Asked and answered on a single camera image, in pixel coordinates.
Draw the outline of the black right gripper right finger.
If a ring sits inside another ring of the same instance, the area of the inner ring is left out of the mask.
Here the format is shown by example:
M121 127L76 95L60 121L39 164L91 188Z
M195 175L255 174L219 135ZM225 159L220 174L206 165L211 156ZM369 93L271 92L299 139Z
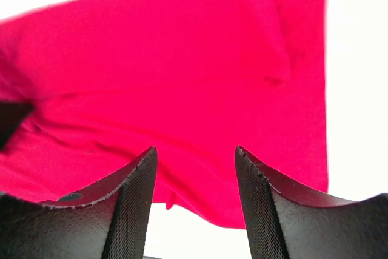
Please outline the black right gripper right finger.
M363 201L334 197L241 146L235 169L252 258L387 258L387 194Z

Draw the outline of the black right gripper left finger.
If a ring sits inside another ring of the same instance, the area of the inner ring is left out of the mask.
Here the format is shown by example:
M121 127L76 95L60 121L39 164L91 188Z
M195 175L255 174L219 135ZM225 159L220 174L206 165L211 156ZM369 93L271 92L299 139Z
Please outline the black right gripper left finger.
M2 193L1 258L142 258L156 170L150 147L57 201Z

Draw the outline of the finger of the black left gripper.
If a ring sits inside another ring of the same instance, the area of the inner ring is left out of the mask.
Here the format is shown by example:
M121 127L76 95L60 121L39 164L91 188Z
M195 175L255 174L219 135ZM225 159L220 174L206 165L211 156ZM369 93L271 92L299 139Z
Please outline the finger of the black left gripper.
M0 107L0 145L1 150L18 129L23 120L33 111L30 103L1 101Z

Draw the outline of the red t-shirt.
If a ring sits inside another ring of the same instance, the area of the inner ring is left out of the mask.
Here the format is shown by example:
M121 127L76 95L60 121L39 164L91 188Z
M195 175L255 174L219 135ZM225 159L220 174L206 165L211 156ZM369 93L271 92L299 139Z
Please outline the red t-shirt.
M1 190L57 200L150 146L153 200L244 228L241 145L328 188L325 0L75 0L1 22L1 99L33 111Z

